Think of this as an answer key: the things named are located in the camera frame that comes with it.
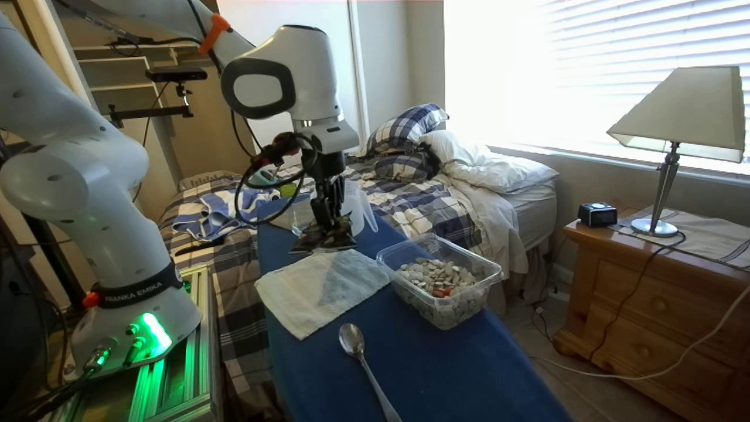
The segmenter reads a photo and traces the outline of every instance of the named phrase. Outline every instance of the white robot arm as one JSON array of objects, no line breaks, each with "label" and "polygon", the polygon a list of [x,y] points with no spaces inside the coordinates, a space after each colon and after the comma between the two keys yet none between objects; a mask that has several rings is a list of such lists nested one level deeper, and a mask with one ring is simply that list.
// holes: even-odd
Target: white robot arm
[{"label": "white robot arm", "polygon": [[[341,171],[341,151],[357,146],[357,135],[336,107],[323,30],[283,27],[253,48],[197,0],[96,5],[205,37],[236,112],[269,117],[289,110],[294,132],[316,143],[319,225],[340,225],[340,199],[330,199],[338,184],[330,179]],[[99,276],[99,306],[72,334],[78,366],[108,357],[99,374],[114,374],[163,357],[198,326],[198,314],[181,289],[157,225],[132,203],[148,169],[146,151],[78,101],[2,15],[0,56],[0,129],[32,146],[0,169],[0,189],[23,213],[61,228]]]}]

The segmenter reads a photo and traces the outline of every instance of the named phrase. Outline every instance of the lamp base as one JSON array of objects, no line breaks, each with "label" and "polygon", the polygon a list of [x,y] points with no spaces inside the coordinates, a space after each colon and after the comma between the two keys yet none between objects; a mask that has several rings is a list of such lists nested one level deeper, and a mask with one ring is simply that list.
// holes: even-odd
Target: lamp base
[{"label": "lamp base", "polygon": [[666,220],[655,220],[655,228],[652,232],[652,219],[634,219],[630,220],[630,228],[634,232],[652,235],[652,237],[674,237],[680,232],[677,225]]}]

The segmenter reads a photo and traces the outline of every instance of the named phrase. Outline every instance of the table lamp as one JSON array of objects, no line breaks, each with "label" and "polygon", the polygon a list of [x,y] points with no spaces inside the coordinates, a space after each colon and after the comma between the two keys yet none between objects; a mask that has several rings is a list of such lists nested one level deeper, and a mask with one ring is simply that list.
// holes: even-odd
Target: table lamp
[{"label": "table lamp", "polygon": [[661,151],[655,203],[652,216],[634,219],[634,232],[669,237],[680,231],[661,220],[680,155],[740,162],[744,153],[742,83],[739,67],[674,69],[614,128],[620,146]]}]

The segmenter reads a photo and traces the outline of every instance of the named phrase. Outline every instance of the napkin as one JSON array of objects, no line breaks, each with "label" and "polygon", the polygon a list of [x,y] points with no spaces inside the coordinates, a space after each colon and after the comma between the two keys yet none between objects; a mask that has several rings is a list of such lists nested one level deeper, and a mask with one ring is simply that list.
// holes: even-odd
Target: napkin
[{"label": "napkin", "polygon": [[305,340],[387,284],[385,267],[347,250],[313,253],[266,273],[256,282],[256,292],[278,325]]}]

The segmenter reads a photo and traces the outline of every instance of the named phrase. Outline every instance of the lampshade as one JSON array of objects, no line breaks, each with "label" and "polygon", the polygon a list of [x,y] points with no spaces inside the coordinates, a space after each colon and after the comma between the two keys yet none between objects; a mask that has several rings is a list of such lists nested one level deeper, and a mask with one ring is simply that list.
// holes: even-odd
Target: lampshade
[{"label": "lampshade", "polygon": [[610,132],[628,148],[740,162],[744,107],[739,67],[674,69]]}]

